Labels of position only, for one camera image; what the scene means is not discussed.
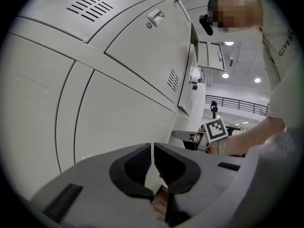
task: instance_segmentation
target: railing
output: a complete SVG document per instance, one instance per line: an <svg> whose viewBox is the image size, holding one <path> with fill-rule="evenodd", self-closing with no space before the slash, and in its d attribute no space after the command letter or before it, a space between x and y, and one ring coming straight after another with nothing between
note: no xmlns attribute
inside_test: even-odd
<svg viewBox="0 0 304 228"><path fill-rule="evenodd" d="M255 104L248 101L241 101L237 99L219 97L214 95L206 95L206 103L211 104L212 101L220 106L230 107L238 110L243 110L247 112L257 113L266 116L268 112L268 106Z"/></svg>

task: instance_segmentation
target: neck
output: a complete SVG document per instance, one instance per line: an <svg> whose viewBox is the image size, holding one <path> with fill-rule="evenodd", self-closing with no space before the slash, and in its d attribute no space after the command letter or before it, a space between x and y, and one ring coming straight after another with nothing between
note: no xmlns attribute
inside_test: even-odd
<svg viewBox="0 0 304 228"><path fill-rule="evenodd" d="M262 28L263 26L263 8L261 0L246 0L253 27Z"/></svg>

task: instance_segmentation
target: forearm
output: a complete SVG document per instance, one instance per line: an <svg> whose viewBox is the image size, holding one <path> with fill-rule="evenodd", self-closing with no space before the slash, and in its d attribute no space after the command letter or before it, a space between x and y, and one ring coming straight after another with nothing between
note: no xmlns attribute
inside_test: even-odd
<svg viewBox="0 0 304 228"><path fill-rule="evenodd" d="M282 119L267 117L247 132L228 137L226 155L247 153L249 148L263 144L268 137L283 131L284 128ZM218 142L212 143L211 147L217 147L217 144Z"/></svg>

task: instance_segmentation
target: hair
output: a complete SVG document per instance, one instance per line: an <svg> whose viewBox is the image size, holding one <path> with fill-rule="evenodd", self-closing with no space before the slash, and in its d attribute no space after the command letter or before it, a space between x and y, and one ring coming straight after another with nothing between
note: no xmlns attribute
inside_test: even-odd
<svg viewBox="0 0 304 228"><path fill-rule="evenodd" d="M217 22L218 21L218 12L213 10L213 3L215 2L215 4L217 3L217 0L209 0L208 2L208 12L211 13L212 12L212 16L209 16L209 20L211 22Z"/></svg>

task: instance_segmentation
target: wristwatch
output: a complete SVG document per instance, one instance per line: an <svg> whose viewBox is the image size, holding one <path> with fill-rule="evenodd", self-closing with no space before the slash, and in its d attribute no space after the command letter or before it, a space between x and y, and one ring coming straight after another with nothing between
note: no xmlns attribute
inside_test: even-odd
<svg viewBox="0 0 304 228"><path fill-rule="evenodd" d="M223 138L218 141L218 155L225 155L227 139Z"/></svg>

